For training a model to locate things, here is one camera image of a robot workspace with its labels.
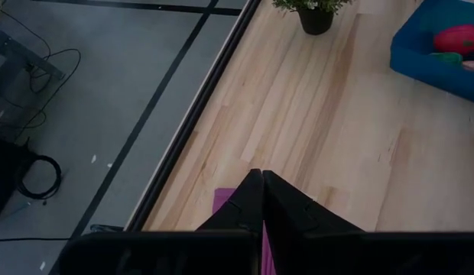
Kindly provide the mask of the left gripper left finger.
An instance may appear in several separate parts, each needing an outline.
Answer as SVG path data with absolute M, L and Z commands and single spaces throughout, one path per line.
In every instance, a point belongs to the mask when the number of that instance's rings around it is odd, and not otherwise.
M 198 230 L 245 230 L 262 233 L 264 179 L 259 169 L 248 172 L 222 207 Z

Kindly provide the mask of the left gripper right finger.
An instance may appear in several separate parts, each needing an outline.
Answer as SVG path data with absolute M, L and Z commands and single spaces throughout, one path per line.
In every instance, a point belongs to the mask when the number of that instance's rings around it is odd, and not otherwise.
M 348 273 L 337 244 L 320 238 L 361 229 L 315 202 L 276 173 L 265 170 L 263 216 L 277 275 Z

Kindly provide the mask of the pink purple cloth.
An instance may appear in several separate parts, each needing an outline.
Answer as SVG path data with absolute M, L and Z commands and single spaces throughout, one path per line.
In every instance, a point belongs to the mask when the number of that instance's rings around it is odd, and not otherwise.
M 233 188 L 218 188 L 214 192 L 213 199 L 213 210 L 215 214 L 222 205 L 229 199 L 234 193 Z M 263 225 L 263 237 L 262 237 L 262 253 L 261 253 L 261 275 L 276 275 L 274 268 L 274 260 L 271 253 L 271 248 L 268 240 L 267 229 Z

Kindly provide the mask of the blue tupperware container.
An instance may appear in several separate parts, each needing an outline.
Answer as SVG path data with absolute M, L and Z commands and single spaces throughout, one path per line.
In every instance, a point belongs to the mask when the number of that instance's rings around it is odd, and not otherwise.
M 390 67 L 405 76 L 474 102 L 474 72 L 435 58 L 435 34 L 474 24 L 474 3 L 424 0 L 391 42 Z

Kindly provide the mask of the green vegetable toy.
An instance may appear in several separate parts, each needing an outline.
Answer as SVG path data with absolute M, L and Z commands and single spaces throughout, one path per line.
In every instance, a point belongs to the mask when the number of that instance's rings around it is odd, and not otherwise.
M 430 53 L 430 56 L 444 63 L 460 65 L 463 63 L 463 56 L 455 52 Z

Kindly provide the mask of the large pink-red oval fruit toy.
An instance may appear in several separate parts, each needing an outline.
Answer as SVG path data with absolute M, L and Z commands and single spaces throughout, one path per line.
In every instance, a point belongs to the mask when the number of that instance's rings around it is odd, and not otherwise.
M 474 25 L 449 27 L 433 37 L 433 45 L 440 52 L 471 54 L 474 52 Z

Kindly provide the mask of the black plant pot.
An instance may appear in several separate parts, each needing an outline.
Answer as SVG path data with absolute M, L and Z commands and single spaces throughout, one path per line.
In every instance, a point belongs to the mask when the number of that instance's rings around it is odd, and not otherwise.
M 324 34 L 333 23 L 334 13 L 331 11 L 316 8 L 314 10 L 300 9 L 297 13 L 304 32 L 310 35 Z

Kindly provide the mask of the green artificial plant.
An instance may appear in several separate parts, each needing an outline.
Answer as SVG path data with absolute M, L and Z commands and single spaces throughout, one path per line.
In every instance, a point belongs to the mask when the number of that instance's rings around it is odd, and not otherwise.
M 355 0 L 272 0 L 275 8 L 289 11 L 323 11 L 336 14 L 345 5 Z

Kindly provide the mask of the black equipment box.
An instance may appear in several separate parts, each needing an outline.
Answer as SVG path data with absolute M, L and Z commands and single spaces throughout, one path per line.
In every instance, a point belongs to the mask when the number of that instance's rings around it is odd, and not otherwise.
M 0 215 L 15 189 L 15 174 L 30 154 L 26 145 L 0 139 Z

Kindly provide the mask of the black aluminium table frame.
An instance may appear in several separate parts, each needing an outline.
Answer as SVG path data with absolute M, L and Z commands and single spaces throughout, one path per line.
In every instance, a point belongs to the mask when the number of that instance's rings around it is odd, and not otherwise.
M 193 129 L 200 119 L 213 91 L 215 90 L 222 74 L 225 72 L 235 49 L 246 32 L 261 0 L 248 0 L 240 12 L 232 30 L 217 54 L 204 81 L 194 96 L 190 107 L 187 109 L 177 131 L 164 152 L 163 158 L 157 165 L 148 184 L 136 205 L 131 218 L 124 227 L 125 231 L 141 231 L 148 220 L 152 209 L 156 205 L 172 171 L 174 170 L 183 149 L 188 142 Z

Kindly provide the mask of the grey metal frame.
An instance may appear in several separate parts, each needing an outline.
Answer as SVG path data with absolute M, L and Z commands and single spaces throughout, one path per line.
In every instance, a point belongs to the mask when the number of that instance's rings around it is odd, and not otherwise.
M 36 66 L 42 69 L 45 73 L 54 76 L 57 79 L 62 79 L 65 73 L 60 71 L 54 65 L 46 61 L 44 58 L 37 55 L 32 50 L 29 50 L 24 45 L 16 40 L 13 40 L 4 31 L 0 30 L 0 55 L 6 57 L 18 57 L 25 65 Z

